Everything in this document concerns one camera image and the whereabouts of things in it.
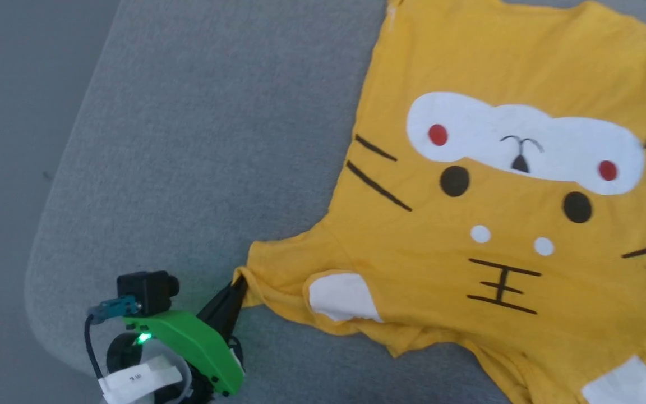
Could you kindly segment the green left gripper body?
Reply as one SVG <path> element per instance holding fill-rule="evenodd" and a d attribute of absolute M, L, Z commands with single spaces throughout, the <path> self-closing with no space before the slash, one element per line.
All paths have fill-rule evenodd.
<path fill-rule="evenodd" d="M 139 333 L 152 337 L 182 356 L 200 374 L 208 378 L 216 393 L 238 393 L 244 371 L 225 338 L 194 314 L 168 310 L 151 317 L 125 316 L 123 321 Z"/>

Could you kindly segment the white paper label tag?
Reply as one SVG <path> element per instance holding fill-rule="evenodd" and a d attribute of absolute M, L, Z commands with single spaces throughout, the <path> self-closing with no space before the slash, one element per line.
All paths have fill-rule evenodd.
<path fill-rule="evenodd" d="M 105 404 L 147 404 L 145 401 L 151 401 L 157 389 L 182 381 L 181 371 L 165 355 L 98 379 Z"/>

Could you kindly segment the yellow cat-face t-shirt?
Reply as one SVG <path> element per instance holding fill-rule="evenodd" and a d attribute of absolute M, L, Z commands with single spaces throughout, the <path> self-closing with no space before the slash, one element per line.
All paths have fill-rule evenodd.
<path fill-rule="evenodd" d="M 393 356 L 459 343 L 513 404 L 646 404 L 646 23 L 387 0 L 325 217 L 236 275 Z"/>

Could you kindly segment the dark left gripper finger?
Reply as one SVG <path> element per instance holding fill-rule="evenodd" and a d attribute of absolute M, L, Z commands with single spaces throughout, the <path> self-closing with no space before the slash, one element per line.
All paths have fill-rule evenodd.
<path fill-rule="evenodd" d="M 211 327 L 220 333 L 226 343 L 233 337 L 247 292 L 247 281 L 231 281 L 211 301 Z"/>
<path fill-rule="evenodd" d="M 196 315 L 210 327 L 233 327 L 243 307 L 244 279 L 223 287 Z"/>

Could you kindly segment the grey fabric sofa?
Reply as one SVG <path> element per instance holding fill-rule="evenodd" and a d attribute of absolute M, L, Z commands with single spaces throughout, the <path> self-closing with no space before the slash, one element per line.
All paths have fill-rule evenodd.
<path fill-rule="evenodd" d="M 119 274 L 166 269 L 199 310 L 254 240 L 320 219 L 385 0 L 124 0 L 26 272 L 41 345 L 83 375 L 47 404 L 105 404 L 83 338 Z"/>

